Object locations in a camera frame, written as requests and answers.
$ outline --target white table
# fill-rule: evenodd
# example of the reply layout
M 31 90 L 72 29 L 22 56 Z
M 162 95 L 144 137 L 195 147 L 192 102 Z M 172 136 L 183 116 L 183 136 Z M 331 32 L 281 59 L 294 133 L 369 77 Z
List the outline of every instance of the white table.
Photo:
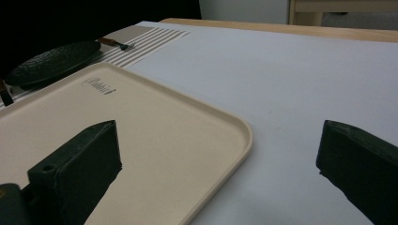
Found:
M 396 43 L 139 24 L 191 33 L 128 70 L 253 128 L 252 153 L 192 224 L 372 224 L 315 159 L 326 119 L 398 144 Z

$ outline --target utensil handle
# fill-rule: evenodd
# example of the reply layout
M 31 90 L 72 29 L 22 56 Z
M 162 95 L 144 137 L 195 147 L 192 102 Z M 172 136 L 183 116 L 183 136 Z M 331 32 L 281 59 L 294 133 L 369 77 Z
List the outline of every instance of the utensil handle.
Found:
M 117 42 L 114 39 L 109 39 L 105 37 L 100 37 L 97 39 L 99 43 L 106 44 L 106 45 L 117 45 Z

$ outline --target wooden furniture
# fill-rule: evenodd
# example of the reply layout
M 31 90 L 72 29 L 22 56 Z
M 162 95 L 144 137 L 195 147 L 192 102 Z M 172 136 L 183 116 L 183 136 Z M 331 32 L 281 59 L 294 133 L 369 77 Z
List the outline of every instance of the wooden furniture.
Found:
M 290 0 L 289 24 L 319 26 L 323 12 L 398 12 L 398 1 Z
M 166 20 L 162 20 L 161 22 L 177 23 L 185 25 L 226 27 L 226 28 L 236 28 L 244 30 L 269 31 L 269 32 L 317 36 L 325 38 L 344 38 L 344 39 L 357 39 L 357 40 L 398 42 L 398 31 L 387 31 L 387 30 L 331 28 L 331 27 L 268 24 L 268 23 L 253 23 L 253 22 L 222 22 L 222 21 L 190 20 L 190 19 L 176 19 L 176 18 L 169 18 Z

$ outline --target dark green plate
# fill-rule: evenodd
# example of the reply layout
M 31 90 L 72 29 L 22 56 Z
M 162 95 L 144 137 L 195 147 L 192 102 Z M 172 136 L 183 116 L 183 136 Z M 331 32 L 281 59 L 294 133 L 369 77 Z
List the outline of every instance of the dark green plate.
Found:
M 12 86 L 30 89 L 58 81 L 86 66 L 100 53 L 97 41 L 79 41 L 39 54 L 14 68 L 4 79 Z

